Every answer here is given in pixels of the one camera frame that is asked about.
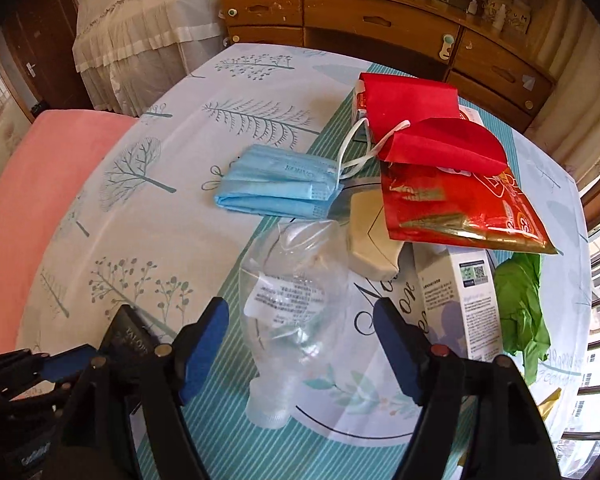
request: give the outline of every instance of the bottle label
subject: bottle label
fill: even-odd
[[[321,312],[324,305],[324,291],[307,284],[306,280],[282,280],[261,272],[244,303],[244,313],[277,328],[305,323]]]

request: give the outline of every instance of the mask strap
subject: mask strap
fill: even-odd
[[[350,160],[349,162],[343,163],[342,158],[344,157],[344,153],[347,150],[347,148],[349,147],[349,143],[351,142],[351,139],[353,138],[353,136],[356,134],[357,130],[359,129],[360,126],[362,126],[363,123],[366,126],[366,129],[365,129],[366,153],[365,153],[365,155],[359,156],[358,158],[354,158],[353,160]],[[384,146],[384,144],[392,137],[392,135],[395,132],[397,132],[399,130],[403,130],[405,128],[408,128],[409,126],[411,126],[411,123],[408,120],[401,121],[394,128],[392,128],[392,130],[389,133],[387,133],[382,139],[380,139],[380,141],[374,147],[371,147],[371,138],[369,136],[368,125],[369,125],[368,119],[362,118],[358,122],[356,122],[351,127],[351,129],[349,130],[347,135],[345,135],[342,145],[340,146],[340,149],[338,150],[338,175],[340,176],[340,180],[343,180],[344,178],[350,178],[350,177],[354,176],[355,174],[357,174],[360,170],[362,170],[362,168],[364,168],[366,162],[370,158],[374,158],[380,152],[380,150],[382,150],[382,147]],[[348,171],[345,174],[340,174],[342,170],[344,170],[345,168],[351,168],[352,166],[353,166],[352,170]]]

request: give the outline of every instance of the pink fabric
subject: pink fabric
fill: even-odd
[[[85,180],[137,121],[49,110],[31,125],[0,178],[0,353],[14,349],[36,270]]]

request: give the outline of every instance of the blue surgical mask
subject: blue surgical mask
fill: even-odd
[[[326,218],[343,185],[341,180],[357,174],[373,158],[398,126],[375,147],[366,134],[367,152],[342,163],[344,153],[360,119],[345,136],[337,160],[254,144],[236,160],[222,179],[215,195],[216,204],[226,209],[259,215],[309,220]],[[352,168],[347,173],[343,170]]]

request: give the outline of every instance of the wooden desk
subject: wooden desk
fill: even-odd
[[[437,0],[221,2],[234,43],[318,48],[446,81],[519,132],[554,88],[525,36],[494,34],[489,23]],[[454,42],[443,59],[447,34]]]

